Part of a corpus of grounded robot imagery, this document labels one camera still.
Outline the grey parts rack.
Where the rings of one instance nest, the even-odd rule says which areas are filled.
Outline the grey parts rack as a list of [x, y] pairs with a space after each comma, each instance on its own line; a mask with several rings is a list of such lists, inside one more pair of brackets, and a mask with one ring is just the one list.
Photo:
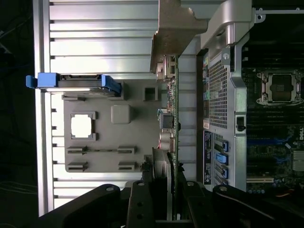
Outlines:
[[138, 172], [159, 143], [162, 89], [154, 80], [121, 81], [117, 97], [62, 95], [67, 172]]

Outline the white expansion slot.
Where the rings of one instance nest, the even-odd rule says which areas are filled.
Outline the white expansion slot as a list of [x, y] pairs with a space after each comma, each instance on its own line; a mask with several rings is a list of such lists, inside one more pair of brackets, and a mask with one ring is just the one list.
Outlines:
[[255, 178], [247, 178], [247, 183], [274, 183], [274, 178], [268, 177], [255, 177]]

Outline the dark green motherboard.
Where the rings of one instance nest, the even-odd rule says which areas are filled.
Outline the dark green motherboard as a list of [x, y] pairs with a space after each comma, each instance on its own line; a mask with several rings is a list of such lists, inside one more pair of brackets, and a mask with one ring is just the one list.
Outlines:
[[247, 87], [247, 178], [274, 178], [274, 183], [247, 183], [251, 194], [290, 196], [304, 190], [304, 172], [292, 169], [292, 150], [304, 150], [304, 103], [264, 106], [257, 103], [257, 73], [298, 69], [304, 72], [304, 45], [247, 46], [242, 79]]

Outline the black case latch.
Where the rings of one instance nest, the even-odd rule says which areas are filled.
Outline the black case latch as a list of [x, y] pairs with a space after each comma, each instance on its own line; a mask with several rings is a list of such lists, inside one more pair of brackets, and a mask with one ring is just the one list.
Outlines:
[[245, 119], [243, 116], [238, 116], [236, 118], [236, 129], [239, 131], [239, 132], [242, 132], [246, 129], [246, 126], [245, 126]]

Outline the open silver PC case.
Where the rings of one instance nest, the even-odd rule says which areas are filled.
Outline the open silver PC case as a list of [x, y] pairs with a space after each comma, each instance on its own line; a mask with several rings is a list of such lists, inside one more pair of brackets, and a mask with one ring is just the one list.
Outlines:
[[[247, 192], [247, 133], [236, 129], [236, 118], [247, 119], [247, 87], [242, 79], [244, 49], [247, 46], [304, 45], [304, 0], [252, 0], [255, 19], [250, 31], [236, 44], [226, 45], [220, 32], [210, 48], [199, 44], [197, 66], [199, 149], [198, 162], [203, 178], [204, 131], [212, 133], [213, 190], [223, 185], [222, 167], [228, 168], [228, 185]], [[222, 142], [229, 142], [229, 152], [223, 152]], [[228, 165], [215, 160], [215, 153], [228, 155]]]

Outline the silver chipset heatsink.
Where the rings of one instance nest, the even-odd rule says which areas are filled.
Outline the silver chipset heatsink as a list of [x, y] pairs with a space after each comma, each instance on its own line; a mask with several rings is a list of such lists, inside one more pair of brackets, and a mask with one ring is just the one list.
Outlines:
[[292, 150], [292, 169], [304, 172], [304, 150]]

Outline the disk in blue carrier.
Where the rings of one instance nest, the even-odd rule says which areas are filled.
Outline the disk in blue carrier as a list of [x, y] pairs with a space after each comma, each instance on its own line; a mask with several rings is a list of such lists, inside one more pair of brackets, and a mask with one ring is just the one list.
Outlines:
[[25, 85], [44, 92], [87, 92], [109, 97], [120, 97], [122, 83], [105, 74], [63, 75], [59, 73], [38, 73], [38, 76], [26, 76]]

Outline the CPU socket with metal frame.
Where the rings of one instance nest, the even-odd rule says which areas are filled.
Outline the CPU socket with metal frame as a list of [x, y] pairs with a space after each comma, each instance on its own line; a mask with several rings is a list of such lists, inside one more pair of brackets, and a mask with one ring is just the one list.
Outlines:
[[264, 106], [295, 106], [304, 103], [302, 82], [304, 72], [298, 69], [266, 70], [256, 74], [260, 79], [261, 92], [256, 100]]

